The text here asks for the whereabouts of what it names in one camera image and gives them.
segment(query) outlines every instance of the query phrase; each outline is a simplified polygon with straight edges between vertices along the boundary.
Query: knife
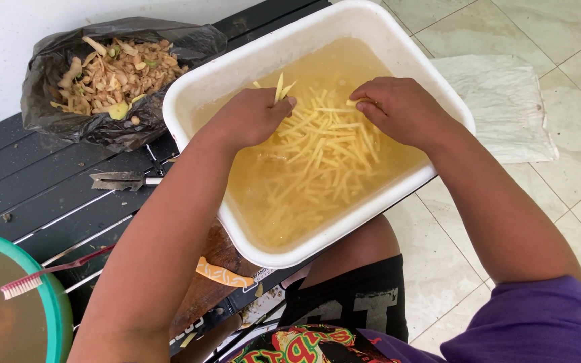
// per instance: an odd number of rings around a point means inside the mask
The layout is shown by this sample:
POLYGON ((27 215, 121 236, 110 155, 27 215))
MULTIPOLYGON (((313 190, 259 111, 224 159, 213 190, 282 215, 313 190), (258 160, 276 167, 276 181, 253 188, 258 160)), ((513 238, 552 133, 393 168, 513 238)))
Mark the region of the knife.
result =
POLYGON ((157 186, 163 180, 163 177, 148 177, 134 171, 101 172, 89 176, 93 179, 92 189, 113 191, 124 191, 130 188, 132 192, 135 192, 141 186, 157 186))

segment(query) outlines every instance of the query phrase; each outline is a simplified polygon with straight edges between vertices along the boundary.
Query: hand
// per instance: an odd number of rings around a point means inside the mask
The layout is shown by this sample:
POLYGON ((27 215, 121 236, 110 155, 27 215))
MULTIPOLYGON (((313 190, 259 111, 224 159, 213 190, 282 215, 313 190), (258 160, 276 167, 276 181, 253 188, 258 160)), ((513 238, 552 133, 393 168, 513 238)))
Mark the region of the hand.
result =
POLYGON ((428 149, 444 140, 458 123, 412 78, 377 77, 358 87, 351 96, 357 109, 382 132, 399 143, 428 149))
POLYGON ((204 128, 223 135, 223 142, 238 151, 263 143, 290 115, 297 101, 286 97, 276 105, 275 88, 246 88, 235 95, 204 128))

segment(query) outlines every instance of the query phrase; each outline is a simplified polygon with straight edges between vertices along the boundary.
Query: white cloth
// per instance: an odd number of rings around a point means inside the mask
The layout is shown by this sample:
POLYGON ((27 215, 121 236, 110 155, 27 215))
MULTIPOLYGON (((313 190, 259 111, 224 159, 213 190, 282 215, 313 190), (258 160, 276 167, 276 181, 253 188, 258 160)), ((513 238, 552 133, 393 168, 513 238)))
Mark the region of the white cloth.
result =
POLYGON ((552 161, 557 147, 545 129, 537 74, 514 55, 432 59, 472 111, 476 137, 502 163, 552 161))

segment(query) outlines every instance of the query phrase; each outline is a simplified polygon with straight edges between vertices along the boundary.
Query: black shorts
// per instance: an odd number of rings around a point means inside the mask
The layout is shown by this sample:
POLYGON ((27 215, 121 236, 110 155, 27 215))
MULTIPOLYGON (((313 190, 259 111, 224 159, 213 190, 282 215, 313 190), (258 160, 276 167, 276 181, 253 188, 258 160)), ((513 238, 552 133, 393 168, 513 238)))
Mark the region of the black shorts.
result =
POLYGON ((286 289, 278 326, 329 324, 408 341, 402 254, 299 290, 303 280, 286 289))

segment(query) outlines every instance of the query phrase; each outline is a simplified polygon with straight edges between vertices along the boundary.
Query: black plastic bag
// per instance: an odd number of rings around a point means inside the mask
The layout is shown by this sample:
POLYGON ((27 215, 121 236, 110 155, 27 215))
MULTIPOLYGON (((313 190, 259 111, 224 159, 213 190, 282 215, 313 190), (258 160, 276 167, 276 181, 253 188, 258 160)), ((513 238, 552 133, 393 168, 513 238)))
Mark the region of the black plastic bag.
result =
POLYGON ((84 36, 103 45, 110 44, 114 37, 125 41, 133 39, 136 43, 157 43, 167 39, 173 43, 170 53, 178 56, 179 66, 187 65, 190 68, 222 54, 227 44, 227 37, 211 25, 199 26, 147 17, 87 25, 40 40, 33 49, 22 86, 21 117, 24 128, 71 142, 99 144, 117 153, 134 150, 165 133, 162 105, 171 83, 134 103, 122 120, 113 120, 108 113, 83 116, 62 112, 51 106, 51 101, 60 100, 52 95, 50 89, 59 89, 57 83, 69 70, 74 56, 85 59, 94 51, 82 40, 84 36), (138 116, 139 125, 132 124, 132 116, 138 116))

